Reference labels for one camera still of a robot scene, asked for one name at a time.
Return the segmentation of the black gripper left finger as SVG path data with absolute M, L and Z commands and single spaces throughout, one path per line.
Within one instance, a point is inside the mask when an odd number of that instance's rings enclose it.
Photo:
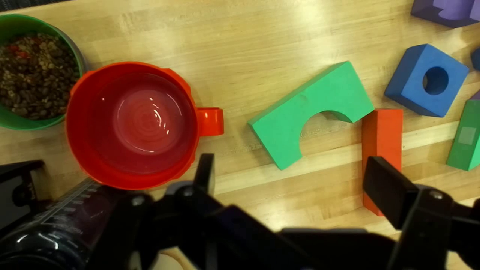
M 215 191 L 215 154 L 203 152 L 199 160 L 194 185 L 212 194 Z

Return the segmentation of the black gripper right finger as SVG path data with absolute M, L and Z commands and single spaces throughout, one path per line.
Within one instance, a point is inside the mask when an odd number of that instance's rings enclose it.
M 421 188 L 383 155 L 368 158 L 364 190 L 394 227 L 407 230 L 413 224 Z

